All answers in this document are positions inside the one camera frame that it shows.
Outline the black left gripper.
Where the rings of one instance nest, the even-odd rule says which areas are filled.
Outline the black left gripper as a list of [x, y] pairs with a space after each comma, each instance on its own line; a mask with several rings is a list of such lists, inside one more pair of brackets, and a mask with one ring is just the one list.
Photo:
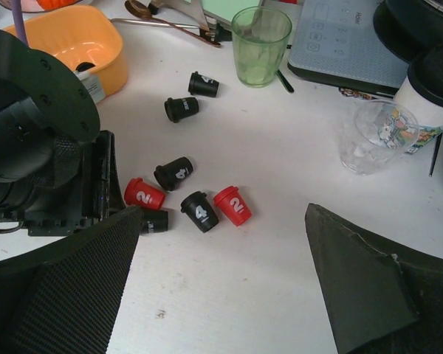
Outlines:
[[83, 149], [77, 175], [64, 185], [34, 187], [22, 212], [29, 236], [68, 236], [125, 209], [114, 134], [101, 131]]

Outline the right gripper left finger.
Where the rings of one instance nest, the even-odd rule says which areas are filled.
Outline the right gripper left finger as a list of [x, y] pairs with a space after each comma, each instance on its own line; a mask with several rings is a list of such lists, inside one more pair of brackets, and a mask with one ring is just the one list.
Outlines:
[[0, 261], [0, 353], [105, 353], [142, 210]]

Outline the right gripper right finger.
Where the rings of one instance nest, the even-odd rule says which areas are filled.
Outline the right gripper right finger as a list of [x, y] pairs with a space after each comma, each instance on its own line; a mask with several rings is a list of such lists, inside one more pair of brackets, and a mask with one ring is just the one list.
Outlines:
[[305, 224], [339, 353], [443, 353], [443, 259], [318, 204]]

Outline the red capsule pair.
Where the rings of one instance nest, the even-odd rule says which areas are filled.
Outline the red capsule pair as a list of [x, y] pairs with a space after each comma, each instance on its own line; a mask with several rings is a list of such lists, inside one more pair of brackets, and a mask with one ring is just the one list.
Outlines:
[[165, 193], [146, 184], [141, 178], [133, 178], [127, 184], [123, 198], [128, 205], [159, 210], [164, 204]]

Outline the red capsule cluster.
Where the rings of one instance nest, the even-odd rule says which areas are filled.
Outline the red capsule cluster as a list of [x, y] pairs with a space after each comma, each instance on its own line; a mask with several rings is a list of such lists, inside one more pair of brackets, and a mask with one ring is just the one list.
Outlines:
[[213, 203], [234, 226], [240, 226], [252, 217], [252, 212], [238, 187], [229, 186], [216, 193]]

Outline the orange storage basket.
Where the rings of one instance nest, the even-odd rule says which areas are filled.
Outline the orange storage basket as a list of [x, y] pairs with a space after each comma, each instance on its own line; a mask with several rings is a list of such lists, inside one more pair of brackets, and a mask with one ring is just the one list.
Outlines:
[[81, 4], [37, 14], [24, 22], [31, 48], [54, 56], [74, 72], [79, 63], [93, 63], [87, 71], [99, 77], [106, 97], [126, 84], [123, 39], [101, 10]]

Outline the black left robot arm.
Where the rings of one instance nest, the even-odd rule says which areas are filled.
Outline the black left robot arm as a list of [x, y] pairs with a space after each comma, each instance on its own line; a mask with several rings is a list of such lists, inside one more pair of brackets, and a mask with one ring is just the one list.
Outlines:
[[68, 236], [123, 210], [114, 134], [55, 57], [0, 29], [0, 235]]

